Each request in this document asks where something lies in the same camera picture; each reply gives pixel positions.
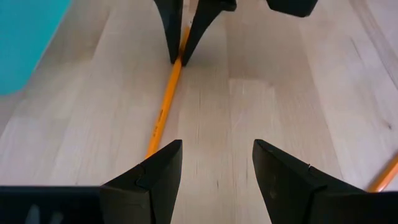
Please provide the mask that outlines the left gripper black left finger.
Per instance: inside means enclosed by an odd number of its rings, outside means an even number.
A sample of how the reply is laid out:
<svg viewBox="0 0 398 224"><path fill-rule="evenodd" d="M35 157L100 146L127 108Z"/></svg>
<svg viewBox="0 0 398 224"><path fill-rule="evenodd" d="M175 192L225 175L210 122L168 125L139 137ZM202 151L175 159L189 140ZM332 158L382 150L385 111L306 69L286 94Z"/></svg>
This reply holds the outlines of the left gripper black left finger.
<svg viewBox="0 0 398 224"><path fill-rule="evenodd" d="M182 140L176 139L101 186L105 223L171 223L182 174Z"/></svg>

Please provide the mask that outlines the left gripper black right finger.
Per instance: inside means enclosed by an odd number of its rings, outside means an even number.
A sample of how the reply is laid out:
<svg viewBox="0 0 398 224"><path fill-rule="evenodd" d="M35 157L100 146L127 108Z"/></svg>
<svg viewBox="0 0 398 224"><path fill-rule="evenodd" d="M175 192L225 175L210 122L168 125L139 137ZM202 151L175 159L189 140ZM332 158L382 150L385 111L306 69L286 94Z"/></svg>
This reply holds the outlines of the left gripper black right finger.
<svg viewBox="0 0 398 224"><path fill-rule="evenodd" d="M363 193L262 139L252 147L254 171L272 223L305 223L317 193Z"/></svg>

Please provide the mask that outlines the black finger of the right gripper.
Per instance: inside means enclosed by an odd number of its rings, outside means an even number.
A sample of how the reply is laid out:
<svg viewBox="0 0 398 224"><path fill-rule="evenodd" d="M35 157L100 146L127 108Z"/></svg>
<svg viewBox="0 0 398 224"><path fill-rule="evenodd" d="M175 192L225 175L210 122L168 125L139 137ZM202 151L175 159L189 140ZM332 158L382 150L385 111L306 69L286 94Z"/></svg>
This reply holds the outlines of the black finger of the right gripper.
<svg viewBox="0 0 398 224"><path fill-rule="evenodd" d="M162 19L170 63L174 64L180 49L183 0L154 0L154 2Z"/></svg>
<svg viewBox="0 0 398 224"><path fill-rule="evenodd" d="M203 34L223 11L233 12L237 8L236 0L199 0L192 26L182 55L182 65L186 66Z"/></svg>

